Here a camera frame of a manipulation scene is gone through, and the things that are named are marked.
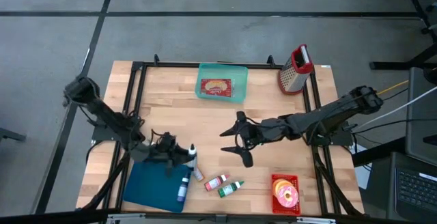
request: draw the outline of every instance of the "cheese grater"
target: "cheese grater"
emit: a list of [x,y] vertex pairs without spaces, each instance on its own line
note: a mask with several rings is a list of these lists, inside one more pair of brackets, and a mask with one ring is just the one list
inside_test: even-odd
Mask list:
[[314,66],[307,45],[301,44],[278,72],[278,84],[284,94],[299,94]]

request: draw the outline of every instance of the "red plastic basket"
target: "red plastic basket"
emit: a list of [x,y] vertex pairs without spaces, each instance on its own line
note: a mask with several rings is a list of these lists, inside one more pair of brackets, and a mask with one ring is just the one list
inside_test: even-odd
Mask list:
[[[298,183],[297,176],[284,175],[284,174],[272,174],[272,182],[270,184],[273,185],[273,182],[275,180],[278,180],[278,179],[288,180],[290,183],[293,184],[294,188],[299,193],[299,183]],[[272,211],[275,214],[288,214],[288,215],[299,216],[300,215],[300,198],[299,198],[298,203],[294,207],[286,208],[278,202],[278,199],[273,195],[273,192],[272,192]]]

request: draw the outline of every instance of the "teal plastic tray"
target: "teal plastic tray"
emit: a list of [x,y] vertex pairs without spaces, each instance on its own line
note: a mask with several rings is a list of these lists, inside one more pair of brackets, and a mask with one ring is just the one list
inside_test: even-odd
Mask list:
[[[196,95],[199,98],[242,103],[246,98],[247,74],[247,68],[242,66],[230,66],[225,64],[200,64],[199,74],[197,75],[196,82]],[[230,84],[230,80],[232,86],[231,93],[228,93],[230,97],[207,94],[205,91],[205,82],[206,80],[210,79],[226,80],[224,83],[227,85]]]

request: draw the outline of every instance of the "wooden table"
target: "wooden table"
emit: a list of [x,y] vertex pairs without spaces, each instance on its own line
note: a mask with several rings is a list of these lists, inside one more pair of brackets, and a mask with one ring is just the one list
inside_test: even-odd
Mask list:
[[[131,61],[115,61],[113,64],[104,101],[115,111],[122,110],[131,65]],[[234,104],[197,98],[196,68],[147,68],[140,109],[145,124],[141,131],[146,136],[150,135],[151,128],[157,132],[169,131],[177,135],[178,143],[185,148],[194,143],[198,151],[199,168],[206,177],[202,182],[192,178],[184,212],[272,214],[270,174],[286,173],[299,178],[302,215],[321,214],[311,148],[303,140],[284,139],[258,146],[252,151],[254,166],[251,168],[245,168],[238,155],[220,151],[221,147],[234,144],[234,138],[219,137],[219,134],[233,126],[236,111],[244,111],[258,122],[269,117],[305,112],[302,95],[286,96],[281,93],[277,85],[277,71],[249,69],[246,100],[243,104]],[[315,71],[322,105],[336,100],[337,92],[330,66],[315,66]],[[311,85],[308,86],[314,109]],[[133,100],[135,92],[132,94],[130,111],[133,109]],[[114,141],[105,141],[89,155],[77,207],[87,204],[107,179],[114,146]],[[363,212],[350,154],[341,147],[332,146],[330,149],[336,182],[355,208]],[[244,180],[244,185],[238,192],[220,199],[216,191],[207,192],[203,184],[222,173],[231,175],[229,182]],[[324,186],[328,210],[332,212],[329,187],[326,182]],[[110,208],[115,206],[117,190],[118,182],[113,187]],[[122,210],[164,211],[126,201]]]

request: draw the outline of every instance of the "concrete floor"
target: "concrete floor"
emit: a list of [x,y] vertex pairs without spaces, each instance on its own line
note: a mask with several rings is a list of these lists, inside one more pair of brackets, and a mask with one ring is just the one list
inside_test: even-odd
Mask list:
[[[434,0],[419,0],[427,5]],[[103,0],[0,0],[0,10],[97,10]],[[414,11],[410,0],[111,0],[109,11]],[[62,90],[80,72],[97,18],[0,17],[0,127],[27,135],[0,143],[0,216],[28,214],[64,118]],[[351,18],[106,18],[89,76],[104,91],[114,60],[283,63],[306,43],[316,64],[333,67],[342,95],[358,85],[383,89],[407,72],[371,71],[369,61],[405,61],[431,44],[419,20]],[[378,114],[406,101],[400,95]],[[380,123],[404,119],[401,111]],[[380,142],[402,136],[405,124],[374,130]],[[91,126],[76,115],[49,212],[73,210],[85,168]],[[358,138],[366,148],[374,146]],[[367,212],[374,213],[371,206]]]

